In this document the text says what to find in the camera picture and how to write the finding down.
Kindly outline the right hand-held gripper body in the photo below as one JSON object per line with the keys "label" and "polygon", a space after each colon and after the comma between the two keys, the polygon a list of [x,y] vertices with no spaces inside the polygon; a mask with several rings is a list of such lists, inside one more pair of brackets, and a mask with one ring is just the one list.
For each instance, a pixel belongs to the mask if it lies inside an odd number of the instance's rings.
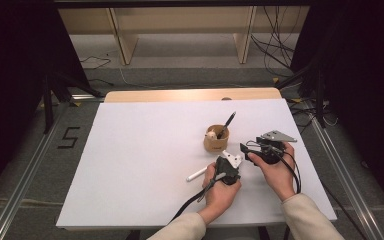
{"label": "right hand-held gripper body", "polygon": [[256,138],[261,148],[262,159],[267,164],[278,163],[284,155],[285,142],[296,142],[297,139],[278,130],[272,130]]}

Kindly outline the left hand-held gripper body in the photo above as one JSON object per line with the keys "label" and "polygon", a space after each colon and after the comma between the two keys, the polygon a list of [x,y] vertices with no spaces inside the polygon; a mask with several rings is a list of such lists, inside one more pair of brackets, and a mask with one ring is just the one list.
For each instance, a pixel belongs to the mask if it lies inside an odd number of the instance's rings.
{"label": "left hand-held gripper body", "polygon": [[232,155],[223,151],[216,159],[215,175],[216,181],[221,180],[226,185],[233,185],[240,178],[239,166],[243,158],[240,155]]}

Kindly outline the tan paper pen holder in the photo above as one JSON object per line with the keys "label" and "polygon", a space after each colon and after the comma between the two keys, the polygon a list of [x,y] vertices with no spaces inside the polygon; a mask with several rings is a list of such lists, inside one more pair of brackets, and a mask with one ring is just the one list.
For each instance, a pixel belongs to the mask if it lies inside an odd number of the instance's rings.
{"label": "tan paper pen holder", "polygon": [[[209,131],[214,131],[216,134],[218,134],[221,131],[222,127],[223,127],[222,125],[211,125],[207,128],[206,133]],[[225,130],[221,139],[214,139],[214,140],[208,139],[206,138],[205,135],[204,135],[203,144],[206,151],[221,152],[227,148],[229,135],[230,135],[230,132],[228,129]]]}

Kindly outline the black ballpoint pen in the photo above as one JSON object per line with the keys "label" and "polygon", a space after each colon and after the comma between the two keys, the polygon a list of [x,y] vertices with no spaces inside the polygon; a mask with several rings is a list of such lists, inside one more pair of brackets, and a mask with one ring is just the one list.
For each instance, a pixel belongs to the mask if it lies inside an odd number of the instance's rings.
{"label": "black ballpoint pen", "polygon": [[228,120],[225,122],[225,124],[223,125],[221,131],[217,134],[217,139],[221,139],[225,130],[228,128],[228,126],[230,125],[230,123],[232,122],[232,120],[234,119],[236,115],[236,111],[233,112],[230,117],[228,118]]}

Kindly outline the thin white pen blue ends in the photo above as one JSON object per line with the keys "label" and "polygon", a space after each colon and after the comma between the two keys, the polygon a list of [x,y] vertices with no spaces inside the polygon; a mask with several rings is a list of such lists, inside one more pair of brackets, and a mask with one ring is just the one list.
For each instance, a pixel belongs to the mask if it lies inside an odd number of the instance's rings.
{"label": "thin white pen blue ends", "polygon": [[207,167],[204,167],[204,168],[198,170],[197,172],[191,174],[190,176],[188,176],[188,177],[186,178],[186,182],[191,182],[191,181],[193,181],[194,179],[196,179],[196,178],[198,178],[199,176],[203,175],[203,174],[206,172],[206,170],[207,170]]}

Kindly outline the person's right hand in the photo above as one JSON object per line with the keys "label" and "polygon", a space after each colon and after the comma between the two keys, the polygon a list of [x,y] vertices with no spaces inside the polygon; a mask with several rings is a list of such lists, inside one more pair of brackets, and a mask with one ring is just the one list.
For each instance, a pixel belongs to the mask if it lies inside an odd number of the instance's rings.
{"label": "person's right hand", "polygon": [[258,155],[248,153],[250,160],[261,169],[267,184],[273,189],[282,202],[296,194],[293,187],[294,177],[291,172],[291,170],[295,170],[293,160],[294,148],[287,142],[284,142],[284,147],[284,162],[278,162],[272,165],[267,164]]}

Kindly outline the person's left hand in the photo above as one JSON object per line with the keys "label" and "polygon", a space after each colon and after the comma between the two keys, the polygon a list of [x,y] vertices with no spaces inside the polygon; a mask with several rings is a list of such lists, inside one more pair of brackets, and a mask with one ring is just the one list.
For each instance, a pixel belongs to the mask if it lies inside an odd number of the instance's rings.
{"label": "person's left hand", "polygon": [[217,181],[206,192],[206,205],[198,211],[206,225],[220,217],[232,205],[240,188],[241,182],[239,180],[233,185],[226,185],[222,181]]}

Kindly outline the black tripod stand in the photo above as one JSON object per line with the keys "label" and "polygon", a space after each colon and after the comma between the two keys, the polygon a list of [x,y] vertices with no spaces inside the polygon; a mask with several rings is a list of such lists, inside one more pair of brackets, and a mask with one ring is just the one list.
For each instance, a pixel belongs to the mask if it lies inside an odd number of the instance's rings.
{"label": "black tripod stand", "polygon": [[51,130],[54,123],[51,94],[54,94],[60,102],[70,102],[73,95],[68,90],[69,86],[74,86],[94,97],[103,97],[103,94],[92,89],[88,82],[83,83],[62,72],[53,72],[46,75],[42,80],[45,110],[45,134]]}
{"label": "black tripod stand", "polygon": [[309,97],[311,94],[316,99],[316,119],[322,128],[325,127],[323,120],[324,100],[324,75],[322,67],[317,61],[312,60],[307,66],[294,73],[291,77],[275,84],[278,90],[282,90],[296,81],[301,81],[298,94],[301,97]]}

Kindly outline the light wooden table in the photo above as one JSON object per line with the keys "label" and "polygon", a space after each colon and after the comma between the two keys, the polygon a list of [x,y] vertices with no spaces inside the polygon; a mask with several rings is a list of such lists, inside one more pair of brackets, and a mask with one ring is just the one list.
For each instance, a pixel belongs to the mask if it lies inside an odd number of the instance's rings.
{"label": "light wooden table", "polygon": [[281,99],[276,88],[111,91],[105,103]]}

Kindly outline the white table cover sheet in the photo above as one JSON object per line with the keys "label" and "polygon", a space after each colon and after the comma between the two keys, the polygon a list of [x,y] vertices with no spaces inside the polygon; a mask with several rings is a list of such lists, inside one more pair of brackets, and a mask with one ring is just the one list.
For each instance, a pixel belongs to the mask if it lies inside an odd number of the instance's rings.
{"label": "white table cover sheet", "polygon": [[205,150],[209,126],[230,123],[227,150],[278,130],[293,142],[302,191],[329,220],[336,214],[286,102],[282,99],[103,103],[57,220],[67,230],[157,228],[179,209],[195,212],[190,199],[202,179],[186,178],[215,161]]}

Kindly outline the dark curtain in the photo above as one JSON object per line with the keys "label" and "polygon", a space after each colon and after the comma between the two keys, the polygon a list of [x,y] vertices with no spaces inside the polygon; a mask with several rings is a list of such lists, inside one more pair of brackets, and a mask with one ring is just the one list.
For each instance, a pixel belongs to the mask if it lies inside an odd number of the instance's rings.
{"label": "dark curtain", "polygon": [[0,175],[43,96],[43,80],[88,83],[53,0],[0,0]]}
{"label": "dark curtain", "polygon": [[292,68],[318,50],[325,96],[384,191],[384,0],[313,0]]}

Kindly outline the light wooden shelf unit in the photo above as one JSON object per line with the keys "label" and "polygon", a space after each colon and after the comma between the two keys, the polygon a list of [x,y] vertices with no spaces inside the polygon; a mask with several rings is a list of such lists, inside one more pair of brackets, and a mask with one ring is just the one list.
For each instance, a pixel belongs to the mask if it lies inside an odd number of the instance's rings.
{"label": "light wooden shelf unit", "polygon": [[131,62],[140,34],[229,33],[238,61],[247,61],[253,33],[299,33],[308,6],[75,8],[59,14],[70,34],[111,35],[123,65]]}

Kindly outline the metal floor rail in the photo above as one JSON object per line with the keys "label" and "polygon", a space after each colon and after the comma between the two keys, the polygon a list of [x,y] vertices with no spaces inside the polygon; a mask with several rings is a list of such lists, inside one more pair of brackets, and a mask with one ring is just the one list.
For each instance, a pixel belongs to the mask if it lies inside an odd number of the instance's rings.
{"label": "metal floor rail", "polygon": [[357,188],[350,172],[347,170],[336,147],[334,146],[327,131],[318,123],[314,114],[310,113],[309,118],[315,133],[318,136],[325,152],[328,155],[333,169],[335,170],[339,181],[344,188],[347,197],[354,208],[354,211],[360,220],[360,223],[366,233],[368,240],[384,240],[384,234],[377,223],[374,214],[369,205],[364,200],[362,194]]}
{"label": "metal floor rail", "polygon": [[37,170],[42,163],[46,152],[54,138],[56,129],[62,116],[68,109],[68,103],[62,103],[56,108],[56,116],[54,123],[49,128],[49,131],[42,136],[38,146],[35,149],[33,156],[30,158],[29,163],[24,170],[21,179],[17,182],[17,185],[12,192],[10,198],[6,201],[3,210],[0,213],[0,240],[3,240],[11,223],[21,206],[22,200],[24,199]]}

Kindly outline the black overhead frame bar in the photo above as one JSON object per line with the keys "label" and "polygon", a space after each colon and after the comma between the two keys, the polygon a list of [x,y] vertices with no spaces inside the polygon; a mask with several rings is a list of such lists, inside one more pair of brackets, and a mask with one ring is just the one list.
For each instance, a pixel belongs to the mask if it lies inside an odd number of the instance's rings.
{"label": "black overhead frame bar", "polygon": [[52,0],[58,8],[311,6],[318,0]]}

